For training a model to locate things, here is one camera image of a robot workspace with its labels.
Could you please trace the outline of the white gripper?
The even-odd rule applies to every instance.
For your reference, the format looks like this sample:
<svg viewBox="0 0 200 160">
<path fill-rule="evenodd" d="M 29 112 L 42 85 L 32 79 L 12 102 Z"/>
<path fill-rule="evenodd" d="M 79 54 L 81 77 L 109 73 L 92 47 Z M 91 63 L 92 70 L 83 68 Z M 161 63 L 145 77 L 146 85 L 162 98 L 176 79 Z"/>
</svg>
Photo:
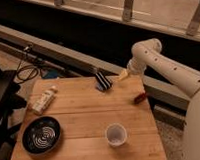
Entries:
<svg viewBox="0 0 200 160">
<path fill-rule="evenodd" d="M 124 69 L 118 76 L 118 79 L 122 81 L 125 78 L 128 78 L 129 73 L 133 75 L 143 75 L 146 70 L 146 65 L 135 59 L 131 58 L 127 64 L 127 69 Z"/>
</svg>

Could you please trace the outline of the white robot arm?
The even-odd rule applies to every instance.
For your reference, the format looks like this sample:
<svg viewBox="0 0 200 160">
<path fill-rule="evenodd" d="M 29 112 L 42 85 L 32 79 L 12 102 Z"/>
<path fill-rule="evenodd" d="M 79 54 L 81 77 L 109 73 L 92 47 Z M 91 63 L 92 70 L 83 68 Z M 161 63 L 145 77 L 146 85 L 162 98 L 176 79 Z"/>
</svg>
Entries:
<svg viewBox="0 0 200 160">
<path fill-rule="evenodd" d="M 181 160 L 200 160 L 200 71 L 187 67 L 162 54 L 161 41 L 150 38 L 132 45 L 132 58 L 119 74 L 123 80 L 129 74 L 144 75 L 147 66 L 177 86 L 190 97 L 182 140 Z"/>
</svg>

